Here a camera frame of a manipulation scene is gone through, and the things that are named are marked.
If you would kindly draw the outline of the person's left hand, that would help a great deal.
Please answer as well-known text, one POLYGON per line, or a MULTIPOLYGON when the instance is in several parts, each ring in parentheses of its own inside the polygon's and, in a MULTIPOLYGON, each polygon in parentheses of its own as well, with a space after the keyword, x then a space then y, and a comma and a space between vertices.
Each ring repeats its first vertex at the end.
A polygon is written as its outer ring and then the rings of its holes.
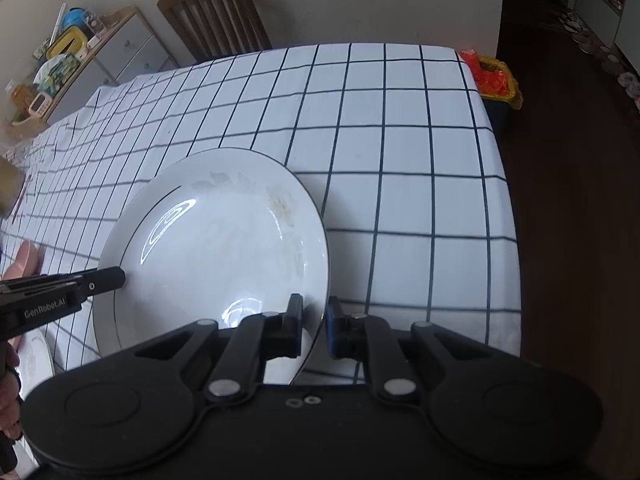
POLYGON ((13 370, 20 364, 20 359, 10 344, 6 345, 4 357, 6 358, 6 372, 1 377, 0 426, 1 431, 9 439, 18 440, 22 435, 21 401, 18 400, 21 383, 13 370))

